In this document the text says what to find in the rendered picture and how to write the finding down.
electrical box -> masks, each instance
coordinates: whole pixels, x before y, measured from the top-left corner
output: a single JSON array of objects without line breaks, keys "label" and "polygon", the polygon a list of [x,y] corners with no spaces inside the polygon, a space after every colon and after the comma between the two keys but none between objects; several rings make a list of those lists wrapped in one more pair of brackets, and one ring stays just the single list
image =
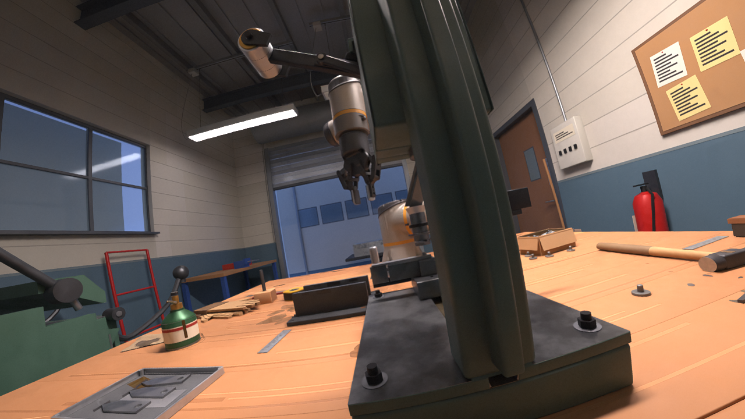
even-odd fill
[{"label": "electrical box", "polygon": [[579,116],[572,116],[551,130],[551,138],[554,140],[554,149],[561,169],[592,161],[590,143],[587,141],[582,118]]}]

ceiling light fixture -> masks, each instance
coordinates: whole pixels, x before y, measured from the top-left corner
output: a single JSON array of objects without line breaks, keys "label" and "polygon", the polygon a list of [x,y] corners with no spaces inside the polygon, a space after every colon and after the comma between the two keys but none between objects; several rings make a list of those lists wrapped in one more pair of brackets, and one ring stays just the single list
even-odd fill
[{"label": "ceiling light fixture", "polygon": [[216,136],[258,127],[259,125],[294,118],[295,116],[297,116],[297,108],[295,108],[294,104],[287,104],[285,106],[260,110],[258,112],[249,113],[248,115],[239,116],[238,118],[227,119],[226,121],[205,125],[190,130],[186,133],[186,136],[194,141],[203,141]]}]

brown door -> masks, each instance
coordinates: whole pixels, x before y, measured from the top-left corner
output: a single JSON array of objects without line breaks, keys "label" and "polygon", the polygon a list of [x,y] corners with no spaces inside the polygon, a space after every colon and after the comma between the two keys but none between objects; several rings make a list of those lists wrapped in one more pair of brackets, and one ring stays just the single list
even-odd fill
[{"label": "brown door", "polygon": [[497,139],[510,180],[510,189],[527,188],[531,207],[517,215],[521,232],[561,228],[559,207],[546,172],[546,158],[538,124],[532,110],[507,128]]}]

red container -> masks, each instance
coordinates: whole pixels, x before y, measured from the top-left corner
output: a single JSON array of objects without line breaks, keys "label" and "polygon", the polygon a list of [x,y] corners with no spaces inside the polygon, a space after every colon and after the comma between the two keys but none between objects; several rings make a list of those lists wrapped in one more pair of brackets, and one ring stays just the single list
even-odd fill
[{"label": "red container", "polygon": [[641,193],[634,197],[634,216],[638,231],[670,231],[665,205],[657,192],[650,192],[647,184],[641,186]]}]

hammer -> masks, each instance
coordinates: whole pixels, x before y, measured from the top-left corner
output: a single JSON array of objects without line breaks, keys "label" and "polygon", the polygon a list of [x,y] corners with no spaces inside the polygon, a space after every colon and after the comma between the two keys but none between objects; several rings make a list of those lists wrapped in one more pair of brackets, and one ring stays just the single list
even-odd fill
[{"label": "hammer", "polygon": [[697,260],[701,269],[706,272],[723,271],[745,265],[745,249],[726,249],[716,253],[706,253],[656,246],[622,245],[621,243],[598,243],[597,248],[608,252]]}]

